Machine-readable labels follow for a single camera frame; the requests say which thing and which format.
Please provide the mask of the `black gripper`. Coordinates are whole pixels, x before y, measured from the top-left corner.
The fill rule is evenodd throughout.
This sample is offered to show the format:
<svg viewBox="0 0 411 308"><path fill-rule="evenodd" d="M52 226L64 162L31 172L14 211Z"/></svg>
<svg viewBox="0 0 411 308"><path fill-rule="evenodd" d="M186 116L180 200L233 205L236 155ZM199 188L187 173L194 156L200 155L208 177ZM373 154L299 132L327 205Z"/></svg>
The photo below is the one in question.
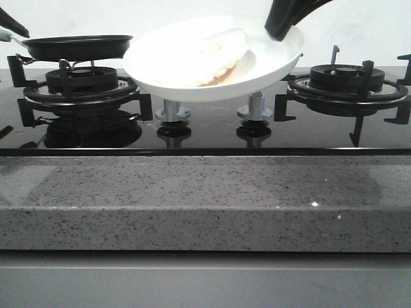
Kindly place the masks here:
<svg viewBox="0 0 411 308"><path fill-rule="evenodd" d="M310 13L330 1L332 0L274 0L265 29L272 39L282 41L291 26L297 25Z"/></svg>

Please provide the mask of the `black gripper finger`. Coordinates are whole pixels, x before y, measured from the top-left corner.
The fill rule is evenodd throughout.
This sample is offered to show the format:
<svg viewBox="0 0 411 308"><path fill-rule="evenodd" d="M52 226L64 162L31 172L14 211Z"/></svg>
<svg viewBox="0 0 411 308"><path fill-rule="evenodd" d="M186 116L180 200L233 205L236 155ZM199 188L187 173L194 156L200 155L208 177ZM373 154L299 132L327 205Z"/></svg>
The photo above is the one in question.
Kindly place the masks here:
<svg viewBox="0 0 411 308"><path fill-rule="evenodd" d="M29 31L2 8L0 8L0 19L2 27L11 30L13 33L18 34L24 38L30 38Z"/></svg>

